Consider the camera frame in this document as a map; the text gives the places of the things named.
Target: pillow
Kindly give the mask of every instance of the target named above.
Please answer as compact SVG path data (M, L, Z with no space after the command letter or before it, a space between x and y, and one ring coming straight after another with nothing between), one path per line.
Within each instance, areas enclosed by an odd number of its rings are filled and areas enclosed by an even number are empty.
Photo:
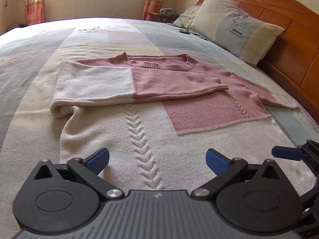
M179 18L174 21L174 25L180 28L187 28L194 20L200 6L193 5L184 11Z
M284 31L225 0L205 0L191 30L199 32L248 64L256 65Z

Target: plaid bedspread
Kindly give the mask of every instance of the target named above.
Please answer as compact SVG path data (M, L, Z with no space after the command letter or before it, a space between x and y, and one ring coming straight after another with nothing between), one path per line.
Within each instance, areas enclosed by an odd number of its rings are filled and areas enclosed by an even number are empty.
M167 24L94 18L14 29L0 36L0 238L11 238L19 230L12 202L33 167L42 158L60 161L60 134L67 118L54 119L49 111L59 63L123 51L130 55L187 53L268 88L277 99L296 103L261 70ZM318 125L302 108L266 108L293 145L306 139L319 141ZM314 181L309 173L300 177Z

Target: wooden headboard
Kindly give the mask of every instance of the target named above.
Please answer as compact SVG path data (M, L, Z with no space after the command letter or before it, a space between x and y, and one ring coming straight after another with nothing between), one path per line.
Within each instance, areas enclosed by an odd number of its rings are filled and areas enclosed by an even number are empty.
M319 123L319 15L296 0L228 0L281 33L258 67Z

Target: sweater neckline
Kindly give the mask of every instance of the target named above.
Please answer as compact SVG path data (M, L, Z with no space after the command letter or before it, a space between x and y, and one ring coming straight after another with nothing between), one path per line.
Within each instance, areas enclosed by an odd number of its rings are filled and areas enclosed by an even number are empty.
M123 52L117 56L122 63L125 63L132 67L143 67L143 68L153 68L161 70L172 70L172 71L189 71L194 67L196 60L187 54L173 55L173 56L132 56ZM137 62L134 58L145 58L144 62ZM186 61L183 65L159 65L157 63L147 62L148 58L178 58L182 61Z

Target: white logo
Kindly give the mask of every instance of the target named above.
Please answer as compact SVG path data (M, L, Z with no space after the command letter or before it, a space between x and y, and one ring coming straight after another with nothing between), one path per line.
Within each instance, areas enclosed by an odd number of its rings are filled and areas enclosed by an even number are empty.
M153 196L156 197L156 198L160 198L160 197L163 196L163 194L162 193L157 193L157 194L154 194Z

